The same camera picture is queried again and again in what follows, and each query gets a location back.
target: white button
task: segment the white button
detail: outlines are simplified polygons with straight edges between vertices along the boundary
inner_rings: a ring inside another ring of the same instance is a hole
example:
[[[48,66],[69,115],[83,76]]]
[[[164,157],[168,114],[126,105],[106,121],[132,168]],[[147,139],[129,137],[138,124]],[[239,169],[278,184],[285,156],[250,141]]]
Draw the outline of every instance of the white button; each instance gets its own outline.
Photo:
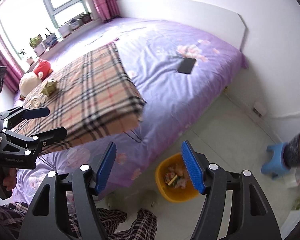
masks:
[[[49,171],[49,172],[48,172],[48,177],[49,177],[49,178],[53,178],[55,175],[56,175],[56,172],[55,172],[55,171]]]
[[[80,170],[87,171],[90,168],[88,164],[81,165]]]
[[[218,169],[218,165],[216,165],[215,163],[211,163],[209,165],[209,168],[212,169],[212,170],[217,170]]]
[[[244,176],[250,177],[251,176],[251,172],[248,170],[243,171]]]

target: white headboard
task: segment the white headboard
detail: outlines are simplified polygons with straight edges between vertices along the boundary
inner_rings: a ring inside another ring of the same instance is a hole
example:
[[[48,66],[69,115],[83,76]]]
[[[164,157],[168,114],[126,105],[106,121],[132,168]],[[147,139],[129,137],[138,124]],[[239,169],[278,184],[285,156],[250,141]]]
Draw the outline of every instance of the white headboard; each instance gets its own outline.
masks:
[[[119,0],[118,5],[122,17],[179,22],[242,49],[246,26],[233,11],[190,0]]]

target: window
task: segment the window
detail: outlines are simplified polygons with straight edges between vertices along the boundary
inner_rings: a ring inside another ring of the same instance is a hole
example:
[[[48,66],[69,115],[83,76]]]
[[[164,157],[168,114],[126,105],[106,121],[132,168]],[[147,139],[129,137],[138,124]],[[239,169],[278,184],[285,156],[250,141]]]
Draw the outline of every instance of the window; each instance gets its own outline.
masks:
[[[0,5],[0,25],[12,47],[12,54],[18,55],[24,64],[21,67],[27,71],[29,65],[25,63],[30,56],[36,58],[30,47],[30,38],[41,35],[45,39],[49,32],[59,33],[57,28],[73,17],[87,12],[83,0],[5,0]],[[26,55],[22,58],[18,54],[23,50]]]

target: wall baseboard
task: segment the wall baseboard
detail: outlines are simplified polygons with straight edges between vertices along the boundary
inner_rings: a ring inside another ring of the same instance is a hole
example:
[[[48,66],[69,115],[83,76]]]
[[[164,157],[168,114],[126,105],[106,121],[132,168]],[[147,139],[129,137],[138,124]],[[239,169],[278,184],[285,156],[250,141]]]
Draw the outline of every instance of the wall baseboard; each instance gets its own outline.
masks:
[[[237,96],[233,95],[232,93],[226,93],[224,94],[229,98],[229,100],[234,103],[237,107],[239,107],[244,113],[250,117],[250,119],[253,120],[257,125],[260,126],[260,128],[275,142],[275,143],[281,143],[282,140],[280,137],[276,134],[274,130],[267,124],[267,122],[262,118],[258,117],[252,109],[241,99],[239,99]]]

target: yellow bucket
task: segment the yellow bucket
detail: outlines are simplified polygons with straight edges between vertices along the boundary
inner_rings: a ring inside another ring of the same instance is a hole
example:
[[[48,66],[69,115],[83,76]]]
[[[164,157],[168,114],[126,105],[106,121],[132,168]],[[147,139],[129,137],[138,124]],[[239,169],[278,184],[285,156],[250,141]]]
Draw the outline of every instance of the yellow bucket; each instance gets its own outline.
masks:
[[[193,199],[194,197],[197,197],[199,195],[199,191],[197,191],[193,187],[191,180],[187,181],[185,189],[169,187],[164,182],[164,176],[168,171],[168,167],[173,166],[175,164],[184,165],[180,153],[177,153],[171,156],[170,158],[165,159],[163,162],[159,164],[159,166],[155,171],[155,182],[157,183],[161,195],[166,200],[173,203],[181,203]]]

